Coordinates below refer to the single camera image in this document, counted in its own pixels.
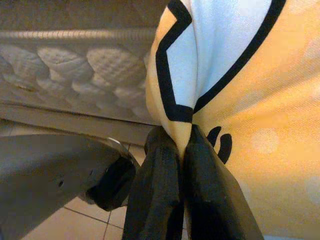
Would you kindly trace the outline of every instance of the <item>fabric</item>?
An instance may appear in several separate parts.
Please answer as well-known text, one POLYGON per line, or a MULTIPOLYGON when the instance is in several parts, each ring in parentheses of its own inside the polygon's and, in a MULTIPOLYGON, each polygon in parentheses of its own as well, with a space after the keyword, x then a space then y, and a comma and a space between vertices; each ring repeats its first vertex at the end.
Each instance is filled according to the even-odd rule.
POLYGON ((181 157, 201 127, 263 234, 320 238, 319 0, 172 0, 146 104, 181 157))

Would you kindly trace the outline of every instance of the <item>black plastic piece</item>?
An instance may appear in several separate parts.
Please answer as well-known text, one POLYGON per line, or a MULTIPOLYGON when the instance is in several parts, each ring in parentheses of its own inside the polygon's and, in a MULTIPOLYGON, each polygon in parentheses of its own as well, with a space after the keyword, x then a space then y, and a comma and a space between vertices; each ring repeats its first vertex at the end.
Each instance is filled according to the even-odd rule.
POLYGON ((146 158, 129 194, 122 240, 181 240, 184 202, 177 147, 156 127, 144 148, 146 158))
POLYGON ((200 128, 185 150, 184 194, 192 240, 263 240, 241 188, 200 128))
POLYGON ((88 196, 102 209, 111 211, 120 207, 127 198, 136 176, 134 164, 120 157, 103 175, 98 185, 88 190, 88 196))

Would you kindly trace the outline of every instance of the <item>tile floor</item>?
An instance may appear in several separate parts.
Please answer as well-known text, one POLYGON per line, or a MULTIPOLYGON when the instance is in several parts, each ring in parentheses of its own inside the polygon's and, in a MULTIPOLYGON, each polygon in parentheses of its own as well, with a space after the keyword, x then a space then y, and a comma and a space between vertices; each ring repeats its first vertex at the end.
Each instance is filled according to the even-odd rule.
MULTIPOLYGON (((0 119, 0 137, 26 134, 61 134, 62 131, 34 127, 0 119)), ((145 159, 143 147, 125 144, 141 165, 145 159)), ((55 212, 23 240, 121 240, 127 207, 111 212, 89 205, 78 197, 55 212)), ((184 229, 182 239, 187 240, 184 229)))

